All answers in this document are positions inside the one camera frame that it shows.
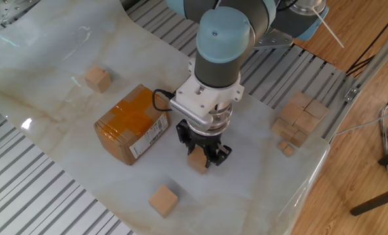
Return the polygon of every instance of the cardboard box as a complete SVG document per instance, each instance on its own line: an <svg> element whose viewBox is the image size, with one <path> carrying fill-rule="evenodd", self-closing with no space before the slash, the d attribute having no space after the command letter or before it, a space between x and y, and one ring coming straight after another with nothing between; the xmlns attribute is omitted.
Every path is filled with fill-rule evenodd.
<svg viewBox="0 0 388 235"><path fill-rule="evenodd" d="M167 101L155 96L158 108ZM142 84L134 88L95 124L95 132L103 147L127 165L135 161L165 132L170 125L166 112L152 104L152 91Z"/></svg>

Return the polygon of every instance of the wooden cube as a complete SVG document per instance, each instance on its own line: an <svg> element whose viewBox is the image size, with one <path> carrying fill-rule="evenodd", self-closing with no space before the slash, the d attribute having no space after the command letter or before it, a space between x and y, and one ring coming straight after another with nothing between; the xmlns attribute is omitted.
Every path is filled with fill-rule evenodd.
<svg viewBox="0 0 388 235"><path fill-rule="evenodd" d="M92 67L85 75L85 81L89 88L99 93L104 92L111 84L109 73L98 66Z"/></svg>
<svg viewBox="0 0 388 235"><path fill-rule="evenodd" d="M194 150L188 155L187 162L188 165L198 173L206 173L207 157L204 154L202 147L195 146Z"/></svg>
<svg viewBox="0 0 388 235"><path fill-rule="evenodd" d="M300 117L303 110L293 103L288 102L287 105L281 110L278 117L286 121L290 125L294 125L294 122Z"/></svg>
<svg viewBox="0 0 388 235"><path fill-rule="evenodd" d="M157 213L166 218L178 204L178 197L167 186L161 185L150 197L149 204Z"/></svg>
<svg viewBox="0 0 388 235"><path fill-rule="evenodd" d="M275 123L273 124L271 131L274 131L279 136L281 136L281 133L283 133L284 129L288 126L288 123L282 120L281 118L278 118Z"/></svg>
<svg viewBox="0 0 388 235"><path fill-rule="evenodd" d="M286 157L290 157L293 153L294 153L294 148L291 147L291 146L287 146L287 147L283 150L283 154L284 154L284 156L286 156Z"/></svg>
<svg viewBox="0 0 388 235"><path fill-rule="evenodd" d="M288 125L284 131L281 133L281 137L284 138L286 141L290 141L292 137L296 134L297 129L293 127L292 125Z"/></svg>
<svg viewBox="0 0 388 235"><path fill-rule="evenodd" d="M314 131L317 124L319 124L319 120L316 117L304 111L300 115L298 120L294 123L294 127L297 130L303 132L304 134L309 135Z"/></svg>
<svg viewBox="0 0 388 235"><path fill-rule="evenodd" d="M280 144L278 144L277 148L281 151L284 151L284 149L288 146L288 143L284 140L281 140Z"/></svg>
<svg viewBox="0 0 388 235"><path fill-rule="evenodd" d="M307 140L307 134L304 134L301 131L297 131L295 135L291 138L290 143L296 147L301 147L304 141Z"/></svg>
<svg viewBox="0 0 388 235"><path fill-rule="evenodd" d="M296 92L293 97L289 100L293 104L297 105L301 110L304 110L312 101L312 98L301 93L300 91Z"/></svg>
<svg viewBox="0 0 388 235"><path fill-rule="evenodd" d="M325 117L327 112L329 112L329 109L326 108L319 101L314 100L306 107L306 109L304 109L304 111L311 114L312 116L314 116L318 120L322 120L322 118Z"/></svg>

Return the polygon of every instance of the stacked wooden blocks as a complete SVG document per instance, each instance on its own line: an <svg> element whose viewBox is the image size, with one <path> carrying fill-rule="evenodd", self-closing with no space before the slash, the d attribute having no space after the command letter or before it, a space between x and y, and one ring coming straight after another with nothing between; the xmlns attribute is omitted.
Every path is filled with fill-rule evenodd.
<svg viewBox="0 0 388 235"><path fill-rule="evenodd" d="M299 148L328 111L323 104L298 91L281 110L272 131ZM278 148L288 157L294 152L287 142L280 143Z"/></svg>

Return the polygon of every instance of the white table surface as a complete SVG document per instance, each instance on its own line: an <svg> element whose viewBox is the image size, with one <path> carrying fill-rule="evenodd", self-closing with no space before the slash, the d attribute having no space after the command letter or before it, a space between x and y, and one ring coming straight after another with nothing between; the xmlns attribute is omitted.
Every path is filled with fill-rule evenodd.
<svg viewBox="0 0 388 235"><path fill-rule="evenodd" d="M133 23L115 0L45 0L0 32L0 113L138 235L289 234L329 145L309 136L290 158L270 131L277 113L245 95L222 142L233 152L199 175L174 126L133 166L109 155L93 129L138 84L173 90L188 58ZM103 94L86 87L98 65ZM148 199L165 184L179 197L166 218Z"/></svg>

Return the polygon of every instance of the white stick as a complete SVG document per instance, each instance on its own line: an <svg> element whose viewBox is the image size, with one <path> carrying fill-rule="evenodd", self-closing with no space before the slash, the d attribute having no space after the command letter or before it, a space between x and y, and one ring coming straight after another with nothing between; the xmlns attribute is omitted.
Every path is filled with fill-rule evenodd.
<svg viewBox="0 0 388 235"><path fill-rule="evenodd" d="M3 19L0 21L0 26L1 26L1 24L3 23L3 21L5 20L5 18L7 17L7 14L10 12L11 7L13 6L13 4L14 4L15 1L16 1L16 0L12 0L12 3L11 3L11 5L10 5L10 7L9 7L8 10L5 12Z"/></svg>
<svg viewBox="0 0 388 235"><path fill-rule="evenodd" d="M339 38L333 33L332 29L330 29L330 27L327 25L327 23L323 20L323 18L319 15L319 13L317 13L317 11L312 8L313 12L316 14L317 17L319 17L319 19L322 21L322 23L325 25L325 27L327 28L327 30L329 30L329 32L331 33L331 35L336 39L336 41L338 41L339 45L342 47L342 48L345 48L345 46L342 44L342 42L339 40Z"/></svg>

